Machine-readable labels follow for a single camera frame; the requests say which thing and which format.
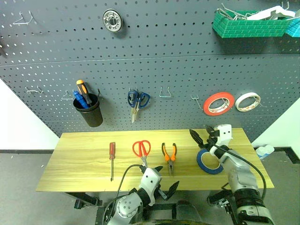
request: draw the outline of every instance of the wooden tabletop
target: wooden tabletop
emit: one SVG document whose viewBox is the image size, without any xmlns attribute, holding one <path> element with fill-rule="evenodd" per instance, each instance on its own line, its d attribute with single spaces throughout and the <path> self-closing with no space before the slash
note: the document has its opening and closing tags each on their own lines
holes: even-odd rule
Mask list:
<svg viewBox="0 0 300 225">
<path fill-rule="evenodd" d="M 195 129 L 206 140 L 205 129 Z M 249 162 L 253 163 L 265 176 L 267 187 L 273 188 L 261 161 L 251 146 L 242 128 L 232 129 L 233 139 L 229 147 L 236 150 Z M 132 144 L 136 141 L 148 140 L 151 152 L 147 157 L 148 167 L 163 165 L 161 189 L 168 190 L 176 181 L 180 181 L 178 190 L 220 190 L 227 180 L 223 172 L 210 175 L 204 172 L 196 162 L 199 147 L 192 139 L 189 130 L 151 130 L 151 131 L 117 131 L 63 133 L 58 142 L 45 172 L 37 186 L 37 191 L 56 192 L 100 192 L 116 191 L 126 168 L 131 164 L 142 164 L 142 160 L 132 152 Z M 109 143 L 116 142 L 116 158 L 114 160 L 114 177 L 110 181 Z M 173 143 L 177 146 L 175 175 L 169 176 L 168 166 L 161 151 L 165 142 L 167 152 L 171 155 Z M 254 170 L 258 186 L 263 182 Z M 121 190 L 138 188 L 142 173 L 138 167 L 131 168 L 122 184 Z"/>
</svg>

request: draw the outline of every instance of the green plastic basket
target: green plastic basket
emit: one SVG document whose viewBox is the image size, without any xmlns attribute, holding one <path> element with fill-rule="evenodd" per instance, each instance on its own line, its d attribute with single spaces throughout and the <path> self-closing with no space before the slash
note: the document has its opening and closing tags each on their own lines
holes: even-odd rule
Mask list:
<svg viewBox="0 0 300 225">
<path fill-rule="evenodd" d="M 237 11 L 240 14 L 257 11 Z M 226 11 L 232 18 L 234 14 Z M 281 37 L 290 20 L 229 20 L 218 11 L 215 13 L 213 29 L 222 38 Z"/>
</svg>

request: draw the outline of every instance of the scissors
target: scissors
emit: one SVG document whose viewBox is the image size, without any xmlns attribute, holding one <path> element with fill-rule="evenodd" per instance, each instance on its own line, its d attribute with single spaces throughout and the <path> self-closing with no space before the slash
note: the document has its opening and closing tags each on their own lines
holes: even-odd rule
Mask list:
<svg viewBox="0 0 300 225">
<path fill-rule="evenodd" d="M 149 103 L 150 95 L 136 90 L 129 90 L 127 101 L 131 107 L 131 122 L 134 123 L 137 112 Z"/>
<path fill-rule="evenodd" d="M 146 151 L 146 148 L 144 146 L 144 143 L 147 143 L 149 145 L 149 150 Z M 136 151 L 135 151 L 135 145 L 136 144 L 139 144 L 139 153 L 137 154 Z M 147 161 L 146 161 L 146 158 L 147 156 L 149 155 L 150 153 L 150 150 L 151 150 L 151 144 L 150 142 L 146 141 L 146 140 L 143 140 L 143 141 L 138 141 L 138 142 L 135 142 L 133 145 L 132 145 L 132 151 L 133 153 L 140 157 L 142 159 L 142 162 L 143 162 L 143 166 L 147 167 Z"/>
</svg>

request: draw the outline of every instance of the red scissors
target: red scissors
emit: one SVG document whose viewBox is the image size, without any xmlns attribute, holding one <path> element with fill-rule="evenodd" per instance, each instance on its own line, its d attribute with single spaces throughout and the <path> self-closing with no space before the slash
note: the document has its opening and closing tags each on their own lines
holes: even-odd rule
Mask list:
<svg viewBox="0 0 300 225">
<path fill-rule="evenodd" d="M 144 146 L 144 143 L 147 143 L 149 145 L 149 150 L 146 151 L 146 148 Z M 139 144 L 139 154 L 136 153 L 135 151 L 135 145 L 136 144 Z M 132 145 L 132 151 L 133 153 L 140 157 L 142 159 L 142 162 L 143 162 L 143 166 L 147 167 L 147 161 L 146 161 L 146 158 L 147 156 L 149 155 L 150 153 L 150 150 L 151 150 L 151 144 L 150 142 L 146 141 L 146 140 L 143 140 L 143 141 L 138 141 L 138 142 L 135 142 L 133 145 Z"/>
</svg>

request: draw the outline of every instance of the black cup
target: black cup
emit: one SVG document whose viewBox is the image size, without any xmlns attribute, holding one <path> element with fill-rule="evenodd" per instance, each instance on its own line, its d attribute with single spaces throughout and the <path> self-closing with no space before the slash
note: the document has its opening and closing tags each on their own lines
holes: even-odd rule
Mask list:
<svg viewBox="0 0 300 225">
<path fill-rule="evenodd" d="M 87 122 L 87 124 L 92 127 L 98 127 L 102 124 L 103 118 L 100 111 L 99 106 L 99 98 L 98 96 L 94 94 L 89 94 L 90 99 L 92 100 L 92 103 L 90 104 L 91 107 L 88 109 L 84 109 L 81 104 L 75 99 L 73 101 L 73 105 L 75 109 L 80 112 L 84 120 Z"/>
</svg>

